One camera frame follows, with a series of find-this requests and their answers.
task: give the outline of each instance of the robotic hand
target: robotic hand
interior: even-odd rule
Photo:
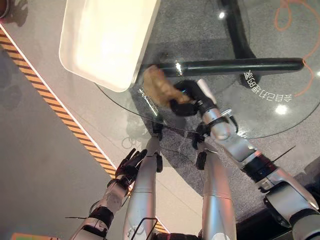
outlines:
[[[319,206],[314,197],[282,168],[276,166],[248,140],[237,135],[238,126],[231,112],[220,113],[217,102],[204,80],[183,80],[175,85],[193,102],[178,104],[172,100],[171,109],[179,116],[200,113],[203,124],[194,138],[193,147],[212,136],[233,162],[246,173],[262,193],[264,203],[282,226],[292,228],[295,240],[313,240],[320,237]],[[206,153],[201,151],[197,167],[203,169]]]
[[[115,172],[102,197],[95,205],[94,210],[79,226],[71,240],[104,240],[114,215],[120,210],[124,197],[129,192],[129,186],[136,180],[141,161],[147,154],[132,149]]]

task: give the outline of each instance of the glass table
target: glass table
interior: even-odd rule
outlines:
[[[286,131],[320,102],[320,2],[307,2],[162,0],[135,84],[99,88],[132,113],[195,132],[200,116],[177,117],[146,95],[144,69],[157,64],[173,84],[204,79],[239,135]]]

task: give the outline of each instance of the floor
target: floor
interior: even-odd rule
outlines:
[[[0,238],[68,239],[111,179],[0,47]],[[122,237],[126,207],[108,239]]]

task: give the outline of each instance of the silver robot leg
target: silver robot leg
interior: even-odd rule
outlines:
[[[123,239],[131,240],[139,223],[143,218],[156,216],[156,172],[157,157],[160,156],[160,143],[158,137],[151,137],[146,146],[147,154],[142,160],[126,211]],[[146,219],[138,228],[134,240],[146,240],[152,231],[154,220]]]
[[[202,207],[204,240],[236,240],[236,219],[228,178],[220,159],[206,142],[198,143],[199,153],[206,153]]]

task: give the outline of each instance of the black cable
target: black cable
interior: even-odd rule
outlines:
[[[134,231],[132,237],[131,237],[131,240],[134,239],[135,235],[137,234],[138,232],[138,229],[140,228],[141,224],[143,223],[144,220],[155,220],[155,224],[153,225],[151,231],[149,232],[148,236],[146,237],[146,240],[148,240],[148,238],[150,237],[150,234],[152,233],[152,231],[155,229],[156,225],[157,225],[157,222],[158,222],[158,219],[155,218],[155,217],[144,217],[141,219],[140,223],[138,224],[138,227],[136,228],[136,230]]]
[[[125,205],[126,201],[127,201],[128,198],[130,197],[131,193],[132,193],[132,192],[130,192],[130,193],[128,194],[128,196],[126,197],[126,199],[125,199],[124,202],[122,203],[121,207],[123,207],[123,206]]]
[[[278,156],[275,160],[271,161],[271,162],[275,162],[277,161],[279,158],[281,158],[283,155],[287,154],[288,152],[290,152],[292,149],[294,149],[296,147],[296,145],[294,145],[293,147],[291,147],[289,150],[285,151],[283,154],[281,154],[280,156]]]
[[[94,208],[94,206],[99,202],[100,200],[96,201],[94,204],[91,205],[90,210],[89,210],[89,216],[92,213],[92,209]]]
[[[87,219],[86,217],[80,217],[80,216],[65,216],[65,219]]]

